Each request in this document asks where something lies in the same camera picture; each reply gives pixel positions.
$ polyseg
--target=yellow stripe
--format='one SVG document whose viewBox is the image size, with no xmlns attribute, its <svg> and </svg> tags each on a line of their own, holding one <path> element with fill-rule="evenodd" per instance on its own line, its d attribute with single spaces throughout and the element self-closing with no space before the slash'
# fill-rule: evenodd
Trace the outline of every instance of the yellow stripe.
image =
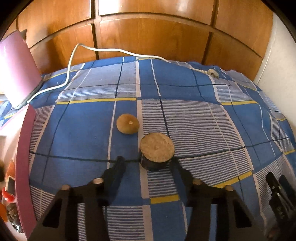
<svg viewBox="0 0 296 241">
<path fill-rule="evenodd" d="M 4 119 L 7 119 L 7 118 L 9 118 L 9 117 L 12 117 L 13 115 L 14 115 L 14 114 L 7 115 L 7 116 L 4 117 Z"/>
<path fill-rule="evenodd" d="M 278 121 L 284 121 L 286 118 L 284 118 L 284 119 L 277 119 Z"/>
<path fill-rule="evenodd" d="M 107 98 L 107 99 L 88 99 L 88 100 L 72 100 L 72 101 L 60 101 L 57 104 L 76 104 L 76 103 L 88 103 L 88 102 L 103 102 L 103 101 L 135 101 L 137 98 Z"/>
<path fill-rule="evenodd" d="M 252 171 L 249 171 L 249 172 L 246 172 L 246 173 L 244 173 L 244 174 L 241 174 L 241 175 L 239 176 L 239 179 L 240 179 L 240 180 L 243 180 L 243 179 L 245 179 L 245 178 L 247 178 L 247 177 L 249 177 L 249 176 L 252 176 Z"/>
<path fill-rule="evenodd" d="M 60 102 L 57 102 L 57 104 L 69 104 L 69 101 L 60 101 Z"/>
<path fill-rule="evenodd" d="M 162 202 L 173 202 L 180 200 L 179 195 L 172 195 L 166 197 L 152 197 L 150 198 L 151 204 L 162 203 Z"/>
<path fill-rule="evenodd" d="M 293 153 L 293 152 L 295 152 L 295 150 L 293 149 L 293 150 L 291 150 L 291 151 L 286 151 L 286 152 L 284 152 L 284 154 L 285 155 L 288 155 L 288 154 L 290 154 L 290 153 Z"/>
<path fill-rule="evenodd" d="M 254 100 L 221 102 L 222 105 L 238 105 L 238 104 L 257 104 Z"/>
<path fill-rule="evenodd" d="M 248 88 L 248 89 L 251 89 L 251 90 L 255 90 L 255 91 L 257 91 L 256 88 L 251 88 L 251 87 L 249 87 L 249 86 L 247 86 L 247 85 L 244 85 L 243 83 L 237 83 L 237 84 L 242 85 L 243 87 L 246 87 L 246 88 Z"/>
<path fill-rule="evenodd" d="M 216 185 L 214 185 L 214 187 L 215 188 L 224 188 L 226 185 L 231 185 L 231 184 L 237 183 L 238 181 L 239 181 L 238 177 L 235 177 L 235 178 L 230 179 L 226 182 L 216 184 Z"/>
<path fill-rule="evenodd" d="M 48 80 L 50 80 L 50 79 L 52 79 L 52 78 L 54 78 L 54 77 L 57 77 L 57 76 L 59 76 L 59 75 L 61 75 L 61 74 L 66 74 L 66 73 L 67 73 L 67 71 L 66 71 L 66 72 L 62 72 L 62 73 L 60 73 L 60 74 L 56 74 L 56 75 L 51 76 L 51 77 L 49 77 L 48 79 L 45 79 L 45 80 L 43 80 L 43 81 L 48 81 Z"/>
<path fill-rule="evenodd" d="M 249 172 L 246 172 L 244 174 L 241 174 L 239 176 L 239 179 L 243 180 L 243 179 L 245 179 L 245 178 L 247 178 L 247 177 L 249 177 L 251 175 L 252 175 L 252 171 L 249 171 Z M 216 184 L 216 185 L 214 185 L 214 187 L 215 188 L 224 188 L 226 185 L 232 185 L 234 183 L 237 183 L 239 181 L 239 179 L 238 179 L 238 177 L 235 177 L 235 178 L 232 178 L 232 179 L 230 179 L 230 180 L 228 180 L 226 182 Z"/>
<path fill-rule="evenodd" d="M 139 60 L 145 60 L 145 59 L 155 59 L 155 58 L 139 58 Z"/>
</svg>

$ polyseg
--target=wooden panel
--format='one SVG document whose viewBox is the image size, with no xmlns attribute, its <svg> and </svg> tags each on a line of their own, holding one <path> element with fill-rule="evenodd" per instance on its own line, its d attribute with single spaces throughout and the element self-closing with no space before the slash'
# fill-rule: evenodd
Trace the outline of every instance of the wooden panel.
<svg viewBox="0 0 296 241">
<path fill-rule="evenodd" d="M 19 15 L 19 30 L 27 44 L 35 43 L 74 23 L 91 18 L 91 0 L 34 0 Z"/>
<path fill-rule="evenodd" d="M 214 33 L 205 65 L 218 65 L 225 70 L 236 70 L 254 80 L 262 58 L 230 36 Z"/>
<path fill-rule="evenodd" d="M 214 0 L 99 0 L 99 15 L 152 12 L 210 24 Z"/>
<path fill-rule="evenodd" d="M 79 28 L 70 27 L 52 39 L 41 41 L 30 50 L 39 71 L 42 74 L 51 73 L 68 66 L 71 53 L 77 43 L 94 47 L 91 24 Z M 78 47 L 72 65 L 92 60 L 96 60 L 94 51 Z"/>
<path fill-rule="evenodd" d="M 103 48 L 158 55 L 169 60 L 201 62 L 209 31 L 162 19 L 132 18 L 100 22 Z M 99 53 L 100 58 L 123 56 Z"/>
<path fill-rule="evenodd" d="M 272 11 L 261 0 L 219 0 L 215 27 L 264 57 L 272 19 Z"/>
<path fill-rule="evenodd" d="M 17 20 L 15 19 L 12 24 L 9 26 L 8 30 L 4 34 L 2 39 L 5 39 L 9 34 L 11 34 L 13 31 L 17 30 Z"/>
</svg>

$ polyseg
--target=round wooden block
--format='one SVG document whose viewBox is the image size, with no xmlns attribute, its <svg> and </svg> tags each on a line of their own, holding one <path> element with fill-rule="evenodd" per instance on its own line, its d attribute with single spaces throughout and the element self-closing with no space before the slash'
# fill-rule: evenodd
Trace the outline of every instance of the round wooden block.
<svg viewBox="0 0 296 241">
<path fill-rule="evenodd" d="M 122 114 L 116 121 L 117 129 L 123 134 L 135 134 L 140 127 L 139 121 L 131 114 Z"/>
<path fill-rule="evenodd" d="M 164 134 L 149 133 L 140 141 L 141 165 L 149 171 L 165 168 L 174 153 L 174 143 Z"/>
</svg>

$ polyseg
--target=orange object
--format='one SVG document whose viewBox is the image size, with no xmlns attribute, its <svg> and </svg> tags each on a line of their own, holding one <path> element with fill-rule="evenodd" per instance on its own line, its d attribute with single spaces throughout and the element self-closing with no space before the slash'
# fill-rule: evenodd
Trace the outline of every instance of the orange object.
<svg viewBox="0 0 296 241">
<path fill-rule="evenodd" d="M 0 217 L 3 219 L 4 222 L 8 222 L 6 207 L 0 203 Z"/>
<path fill-rule="evenodd" d="M 7 169 L 6 174 L 5 174 L 5 181 L 6 182 L 8 181 L 9 176 L 15 178 L 15 163 L 14 163 L 13 160 L 11 160 L 9 162 L 9 166 L 8 166 L 8 169 Z"/>
<path fill-rule="evenodd" d="M 2 188 L 2 196 L 8 203 L 11 203 L 15 200 L 15 196 L 6 192 L 5 187 Z"/>
<path fill-rule="evenodd" d="M 122 114 L 116 121 L 117 129 L 123 134 L 135 134 L 140 127 L 139 121 L 131 114 Z"/>
</svg>

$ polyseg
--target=black bracket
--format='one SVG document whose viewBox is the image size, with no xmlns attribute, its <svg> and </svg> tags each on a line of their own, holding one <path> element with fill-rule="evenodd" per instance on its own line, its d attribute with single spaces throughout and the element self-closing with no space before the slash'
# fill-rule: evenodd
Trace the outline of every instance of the black bracket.
<svg viewBox="0 0 296 241">
<path fill-rule="evenodd" d="M 85 203 L 87 241 L 109 241 L 102 206 L 109 206 L 115 199 L 125 169 L 125 160 L 119 156 L 101 178 L 75 188 L 63 185 L 28 240 L 78 241 L 77 207 Z"/>
<path fill-rule="evenodd" d="M 173 157 L 170 170 L 181 201 L 193 207 L 185 241 L 208 241 L 211 204 L 217 204 L 216 241 L 266 241 L 247 206 L 232 186 L 224 189 L 194 179 Z"/>
<path fill-rule="evenodd" d="M 281 176 L 281 182 L 288 190 L 290 190 L 290 196 L 293 196 L 293 188 L 290 186 L 285 176 Z M 271 189 L 271 199 L 269 205 L 274 212 L 279 226 L 285 225 L 285 223 L 291 219 L 295 208 L 291 200 L 287 196 L 287 193 L 283 186 L 277 181 L 272 172 L 267 173 L 266 182 Z"/>
</svg>

